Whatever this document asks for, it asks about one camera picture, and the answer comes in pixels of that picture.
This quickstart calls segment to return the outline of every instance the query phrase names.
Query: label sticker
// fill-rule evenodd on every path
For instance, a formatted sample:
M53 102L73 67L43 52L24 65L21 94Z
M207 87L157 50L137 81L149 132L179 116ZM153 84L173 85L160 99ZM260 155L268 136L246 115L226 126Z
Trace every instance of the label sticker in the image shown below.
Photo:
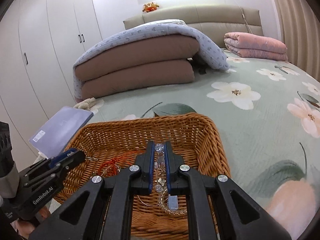
M33 138L33 140L34 140L35 142L37 142L37 141L40 140L41 137L44 136L44 135L45 135L45 132L41 130L41 131L38 132L38 134Z

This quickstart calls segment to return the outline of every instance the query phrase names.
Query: black device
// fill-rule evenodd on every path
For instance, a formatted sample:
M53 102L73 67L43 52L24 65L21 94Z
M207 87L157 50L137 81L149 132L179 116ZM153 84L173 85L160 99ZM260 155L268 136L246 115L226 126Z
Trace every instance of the black device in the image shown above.
M32 232L29 239L130 239L133 196L149 195L152 190L154 147L154 143L150 141L146 152L137 155L134 165L122 169L116 176L92 177L44 220ZM82 154L83 152L71 149L54 161L42 161L26 170L31 171L36 168L39 169L40 174L40 167L48 167L49 170L44 169L43 179L48 177L47 175L52 172L51 169L55 169L51 174L57 175L60 172L60 179L56 180L57 190L51 191L56 194L62 188L66 172L84 160L84 154ZM185 165L180 155L173 153L170 142L165 143L164 156L168 192L171 195L186 196L189 239L217 239L208 197L213 204L221 240L291 239L281 225L227 176L219 175L214 178L200 174L199 171ZM39 188L47 187L49 181L52 182L50 179L45 179ZM24 191L18 191L17 196L19 192L22 193L20 196L22 199L29 199L26 196L23 197L26 194ZM38 208L43 207L46 201L47 198L39 201L39 206L33 208L30 215L25 212L26 210L17 214L28 219L37 212ZM315 239L318 232L316 223L312 221L306 231L308 235L304 233L304 236L302 235L299 239ZM5 216L1 210L0 232L1 239L20 239L9 224L8 216Z
M11 150L9 125L0 122L0 178L7 176L14 166Z
M39 161L19 173L19 185L14 198L3 198L2 211L10 222L17 219L38 224L34 218L63 189L69 170L85 160L85 154L70 149L56 158Z

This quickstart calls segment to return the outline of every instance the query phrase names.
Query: white wall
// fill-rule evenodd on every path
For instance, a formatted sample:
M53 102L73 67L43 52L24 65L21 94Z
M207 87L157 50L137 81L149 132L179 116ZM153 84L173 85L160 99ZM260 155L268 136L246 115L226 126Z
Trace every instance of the white wall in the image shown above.
M102 38L124 30L123 20L142 13L144 3L153 0L93 0ZM232 4L234 0L155 0L160 8L190 4ZM243 7L260 10L265 36L281 40L280 25L274 0L236 0Z

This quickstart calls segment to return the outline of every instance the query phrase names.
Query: lamp cord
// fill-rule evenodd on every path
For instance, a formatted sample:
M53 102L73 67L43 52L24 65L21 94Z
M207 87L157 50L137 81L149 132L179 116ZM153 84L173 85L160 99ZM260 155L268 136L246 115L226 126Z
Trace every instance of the lamp cord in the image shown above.
M241 10L241 12L242 12L242 17L243 17L243 19L244 19L244 21L245 21L245 24L246 24L246 25L247 25L247 27L249 28L249 30L250 30L250 32L251 32L251 34L253 34L253 33L252 33L252 31L251 31L251 29L250 29L249 24L247 23L247 20L245 19L244 12L243 12L242 8L240 7L240 5L237 3L237 1L236 1L236 0L234 0L234 2L235 2L235 3L237 4L237 6L240 8L240 10Z

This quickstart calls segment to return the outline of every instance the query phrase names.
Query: bed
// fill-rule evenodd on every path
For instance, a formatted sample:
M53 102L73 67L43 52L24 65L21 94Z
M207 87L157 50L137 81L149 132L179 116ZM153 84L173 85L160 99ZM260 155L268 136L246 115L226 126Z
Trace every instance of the bed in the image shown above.
M242 9L263 35L259 11ZM220 47L227 32L248 32L239 7L196 5L159 9L124 21L126 29L181 19ZM194 82L148 87L102 98L89 122L197 112L216 124L233 180L297 239L320 206L320 84L289 62L240 58L231 66L194 66Z

